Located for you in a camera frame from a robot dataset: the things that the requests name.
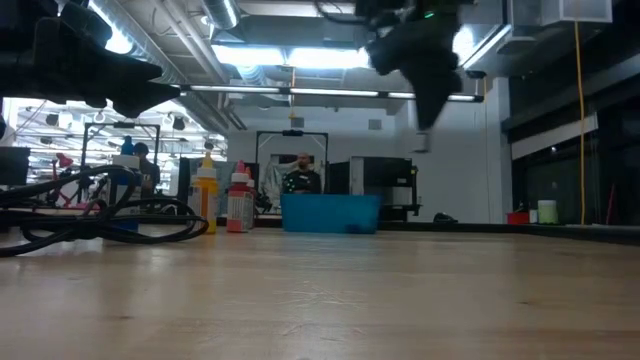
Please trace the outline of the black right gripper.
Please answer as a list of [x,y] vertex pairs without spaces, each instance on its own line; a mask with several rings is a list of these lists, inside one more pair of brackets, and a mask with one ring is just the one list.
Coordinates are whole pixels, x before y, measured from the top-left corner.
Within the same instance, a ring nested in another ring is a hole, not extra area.
[[457,72],[459,56],[453,40],[457,19],[426,19],[406,24],[407,63],[401,72],[415,93],[417,129],[431,129],[451,94],[462,90]]

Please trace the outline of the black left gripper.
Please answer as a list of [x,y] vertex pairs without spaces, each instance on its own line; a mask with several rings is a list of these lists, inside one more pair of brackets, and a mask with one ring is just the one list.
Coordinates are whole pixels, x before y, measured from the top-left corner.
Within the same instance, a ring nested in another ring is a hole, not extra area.
[[181,95],[158,65],[112,52],[89,0],[0,0],[0,97],[104,100],[127,118]]

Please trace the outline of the large blue food coloring bottle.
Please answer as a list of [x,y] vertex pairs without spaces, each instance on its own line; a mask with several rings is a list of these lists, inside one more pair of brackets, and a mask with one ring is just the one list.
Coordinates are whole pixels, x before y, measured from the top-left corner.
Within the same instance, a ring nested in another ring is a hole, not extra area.
[[[113,165],[125,166],[135,173],[135,179],[133,184],[135,185],[133,194],[129,197],[128,201],[140,200],[141,198],[141,172],[140,172],[140,159],[134,155],[134,144],[131,136],[124,137],[124,143],[121,146],[120,155],[115,155],[112,161]],[[108,200],[109,205],[115,205],[124,195],[130,181],[123,175],[109,175],[109,189]],[[139,215],[139,206],[124,208],[120,210],[117,215]],[[119,222],[118,227],[131,231],[138,231],[139,221],[128,220]]]

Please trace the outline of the blue plastic bin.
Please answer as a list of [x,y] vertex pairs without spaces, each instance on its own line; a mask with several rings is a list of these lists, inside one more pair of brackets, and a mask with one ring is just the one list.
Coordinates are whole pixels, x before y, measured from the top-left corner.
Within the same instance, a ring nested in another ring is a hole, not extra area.
[[375,195],[284,194],[281,207],[287,232],[374,234],[381,200]]

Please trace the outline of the large yellow food coloring bottle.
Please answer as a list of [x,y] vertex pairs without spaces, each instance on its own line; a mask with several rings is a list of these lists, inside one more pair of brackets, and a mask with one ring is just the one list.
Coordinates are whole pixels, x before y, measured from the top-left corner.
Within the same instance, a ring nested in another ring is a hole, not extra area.
[[218,181],[211,152],[207,151],[192,176],[192,208],[206,220],[206,234],[215,234],[218,213]]

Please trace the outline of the large pink food coloring bottle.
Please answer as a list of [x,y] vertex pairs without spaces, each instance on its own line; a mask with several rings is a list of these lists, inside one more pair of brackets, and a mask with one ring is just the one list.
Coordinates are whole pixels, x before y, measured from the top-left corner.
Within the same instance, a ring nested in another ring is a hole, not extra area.
[[231,183],[227,192],[227,231],[230,233],[246,233],[248,228],[247,203],[249,195],[245,164],[239,161],[231,175]]

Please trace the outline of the large red food coloring bottle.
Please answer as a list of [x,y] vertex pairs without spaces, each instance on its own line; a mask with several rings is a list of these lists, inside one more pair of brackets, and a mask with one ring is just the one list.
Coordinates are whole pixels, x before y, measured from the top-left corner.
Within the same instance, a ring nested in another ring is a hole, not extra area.
[[248,166],[245,167],[245,174],[247,175],[247,187],[249,188],[249,195],[246,198],[248,228],[253,229],[255,227],[255,182]]

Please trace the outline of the black cabinet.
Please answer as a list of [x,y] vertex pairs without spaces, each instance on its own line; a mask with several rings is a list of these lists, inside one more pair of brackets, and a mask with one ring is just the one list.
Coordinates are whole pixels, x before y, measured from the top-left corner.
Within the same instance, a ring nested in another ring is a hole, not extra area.
[[381,221],[407,222],[420,212],[417,173],[409,158],[352,157],[349,193],[379,197]]

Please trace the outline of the person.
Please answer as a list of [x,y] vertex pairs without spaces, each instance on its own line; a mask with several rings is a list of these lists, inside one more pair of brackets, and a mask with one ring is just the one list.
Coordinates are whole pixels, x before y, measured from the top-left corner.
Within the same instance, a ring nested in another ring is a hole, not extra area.
[[136,143],[133,147],[133,154],[139,159],[139,169],[142,173],[141,197],[152,197],[160,181],[160,169],[147,159],[149,148],[145,143]]
[[308,153],[300,153],[297,157],[297,169],[283,178],[282,193],[322,193],[321,177],[311,169],[311,159]]

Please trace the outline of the black monitor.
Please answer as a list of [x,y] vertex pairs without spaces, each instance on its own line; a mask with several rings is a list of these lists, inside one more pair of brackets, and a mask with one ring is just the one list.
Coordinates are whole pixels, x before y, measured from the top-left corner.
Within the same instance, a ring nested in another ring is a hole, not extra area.
[[26,184],[30,154],[28,147],[0,147],[0,185]]

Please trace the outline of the long fluorescent light fixture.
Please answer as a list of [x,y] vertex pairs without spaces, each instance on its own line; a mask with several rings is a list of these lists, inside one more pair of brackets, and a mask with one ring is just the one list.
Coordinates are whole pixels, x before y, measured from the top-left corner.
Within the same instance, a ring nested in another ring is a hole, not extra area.
[[348,90],[328,88],[270,87],[270,86],[235,86],[235,85],[178,85],[182,93],[216,92],[256,95],[305,95],[354,98],[380,98],[393,100],[415,100],[411,92],[388,92],[375,90]]

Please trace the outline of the pale green cup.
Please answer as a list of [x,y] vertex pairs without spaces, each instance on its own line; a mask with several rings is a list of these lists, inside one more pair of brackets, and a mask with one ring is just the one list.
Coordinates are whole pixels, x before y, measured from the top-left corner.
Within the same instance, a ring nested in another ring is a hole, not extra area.
[[539,224],[557,224],[558,210],[555,200],[539,200],[537,202],[538,223]]

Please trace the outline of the grey cloth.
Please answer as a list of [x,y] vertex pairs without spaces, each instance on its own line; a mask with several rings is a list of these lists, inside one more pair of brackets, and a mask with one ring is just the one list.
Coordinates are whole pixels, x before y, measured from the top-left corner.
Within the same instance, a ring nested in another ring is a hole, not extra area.
[[272,203],[280,201],[283,179],[290,171],[289,163],[269,161],[265,166],[260,190]]

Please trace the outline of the black gantry frame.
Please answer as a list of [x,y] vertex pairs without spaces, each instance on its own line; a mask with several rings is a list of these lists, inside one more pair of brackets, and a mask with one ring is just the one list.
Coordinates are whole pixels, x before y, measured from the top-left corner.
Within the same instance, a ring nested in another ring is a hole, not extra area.
[[152,140],[155,141],[155,148],[154,148],[154,160],[153,163],[157,165],[157,160],[158,160],[158,150],[159,150],[159,145],[160,145],[160,126],[159,125],[154,125],[154,124],[135,124],[133,122],[125,122],[125,121],[116,121],[114,123],[98,123],[96,121],[94,122],[88,122],[84,124],[85,129],[84,129],[84,133],[83,133],[83,145],[82,145],[82,149],[81,149],[81,166],[84,167],[86,165],[86,157],[88,153],[91,153],[91,150],[88,149],[88,144],[90,141],[92,141],[94,138],[98,138],[100,133],[108,127],[112,127],[115,129],[121,129],[121,130],[126,130],[126,129],[136,129],[136,128],[142,128],[144,130],[146,130],[147,128],[151,128],[155,130],[155,135],[151,137]]
[[[268,135],[269,138],[263,142],[260,141],[262,135]],[[269,130],[259,130],[255,133],[255,148],[254,148],[254,163],[259,164],[260,160],[260,149],[266,145],[270,139],[275,136],[282,137],[311,137],[324,151],[324,161],[328,162],[329,160],[329,134],[326,132],[305,132],[303,130],[281,130],[281,131],[269,131]],[[324,144],[322,145],[315,138],[316,136],[320,136],[324,138]]]

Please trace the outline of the black aluminium table frame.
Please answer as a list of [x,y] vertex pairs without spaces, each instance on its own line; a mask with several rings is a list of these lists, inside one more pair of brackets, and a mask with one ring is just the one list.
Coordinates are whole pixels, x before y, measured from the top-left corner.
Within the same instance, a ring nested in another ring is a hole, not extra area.
[[562,226],[415,222],[356,223],[354,221],[345,222],[340,220],[311,220],[310,222],[296,223],[282,219],[259,218],[255,221],[255,228],[281,228],[287,232],[345,234],[374,234],[377,231],[522,234],[640,247],[640,227],[628,228],[603,225]]

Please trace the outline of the round metal air duct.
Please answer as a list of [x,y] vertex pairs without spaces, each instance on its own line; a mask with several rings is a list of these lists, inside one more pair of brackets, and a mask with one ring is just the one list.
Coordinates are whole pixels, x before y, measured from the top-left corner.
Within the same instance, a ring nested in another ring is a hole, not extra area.
[[236,0],[201,0],[201,3],[215,28],[228,30],[239,24],[241,12]]

